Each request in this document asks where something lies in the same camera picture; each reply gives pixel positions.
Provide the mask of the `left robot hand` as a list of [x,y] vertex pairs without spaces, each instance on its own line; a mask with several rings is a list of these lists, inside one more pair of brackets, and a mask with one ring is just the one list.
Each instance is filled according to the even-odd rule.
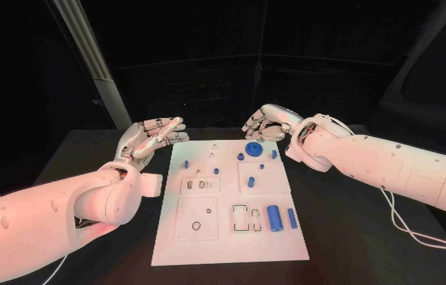
[[133,123],[120,136],[113,160],[140,171],[156,149],[188,141],[181,117],[149,119]]

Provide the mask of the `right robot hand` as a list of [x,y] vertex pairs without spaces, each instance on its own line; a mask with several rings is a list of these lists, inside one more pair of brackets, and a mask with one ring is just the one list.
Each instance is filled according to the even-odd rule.
[[257,141],[280,141],[294,133],[303,118],[276,104],[264,104],[248,117],[241,131],[244,138]]

